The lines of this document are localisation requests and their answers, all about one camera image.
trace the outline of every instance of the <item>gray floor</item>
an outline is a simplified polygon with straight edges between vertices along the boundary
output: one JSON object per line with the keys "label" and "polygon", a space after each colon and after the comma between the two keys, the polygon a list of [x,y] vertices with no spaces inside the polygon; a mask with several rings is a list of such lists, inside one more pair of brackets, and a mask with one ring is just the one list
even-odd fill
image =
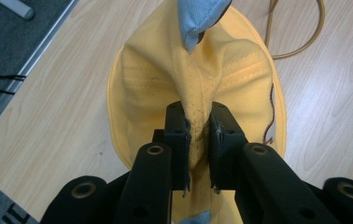
{"label": "gray floor", "polygon": [[[35,11],[25,21],[0,4],[0,76],[28,75],[77,0],[21,0]],[[14,92],[21,81],[0,78],[0,90]],[[12,94],[0,93],[0,114]]]}

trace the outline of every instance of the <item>wood grain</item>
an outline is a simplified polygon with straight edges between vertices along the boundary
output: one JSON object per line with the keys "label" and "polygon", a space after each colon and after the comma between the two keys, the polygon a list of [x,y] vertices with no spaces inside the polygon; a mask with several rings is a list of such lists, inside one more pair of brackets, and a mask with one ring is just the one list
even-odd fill
{"label": "wood grain", "polygon": [[[161,0],[79,0],[0,118],[0,190],[36,219],[74,177],[126,171],[110,141],[106,83],[113,59]],[[233,1],[264,36],[267,1]],[[276,61],[288,109],[286,161],[321,187],[353,178],[353,1],[325,1],[318,40]],[[270,51],[299,48],[318,21],[315,0],[279,1]]]}

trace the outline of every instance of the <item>blue cloth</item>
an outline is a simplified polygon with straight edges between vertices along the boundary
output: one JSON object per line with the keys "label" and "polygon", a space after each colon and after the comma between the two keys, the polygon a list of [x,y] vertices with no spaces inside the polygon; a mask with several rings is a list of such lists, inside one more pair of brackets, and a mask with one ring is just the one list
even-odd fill
{"label": "blue cloth", "polygon": [[209,211],[206,211],[198,215],[197,217],[187,218],[181,221],[179,224],[208,224],[210,217],[211,216]]}
{"label": "blue cloth", "polygon": [[199,34],[222,15],[232,0],[178,0],[177,13],[182,42],[192,53],[199,40]]}

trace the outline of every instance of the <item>light wood surface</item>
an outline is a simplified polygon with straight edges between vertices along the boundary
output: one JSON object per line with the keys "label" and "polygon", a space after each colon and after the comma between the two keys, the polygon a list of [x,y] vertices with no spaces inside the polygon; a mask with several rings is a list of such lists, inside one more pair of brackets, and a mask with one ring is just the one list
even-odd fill
{"label": "light wood surface", "polygon": [[[40,219],[63,185],[82,175],[111,181],[126,168],[108,126],[113,59],[161,0],[79,0],[0,118],[0,190]],[[264,36],[268,1],[234,0]],[[325,1],[312,47],[275,65],[288,109],[286,161],[321,187],[353,178],[353,1]],[[318,20],[315,0],[279,1],[270,51],[300,47]]]}

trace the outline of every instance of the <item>yellow cloth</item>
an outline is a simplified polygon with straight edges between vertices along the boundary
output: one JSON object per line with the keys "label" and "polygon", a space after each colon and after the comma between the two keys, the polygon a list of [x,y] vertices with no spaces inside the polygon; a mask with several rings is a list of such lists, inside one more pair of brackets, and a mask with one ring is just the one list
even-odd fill
{"label": "yellow cloth", "polygon": [[211,223],[242,222],[233,191],[218,195],[210,189],[207,121],[213,101],[229,107],[249,142],[285,152],[286,109],[273,60],[233,7],[189,54],[180,39],[177,0],[164,0],[117,55],[107,97],[112,141],[129,168],[153,131],[164,127],[165,108],[182,102],[191,122],[191,192],[186,198],[174,192],[176,223],[206,210]]}

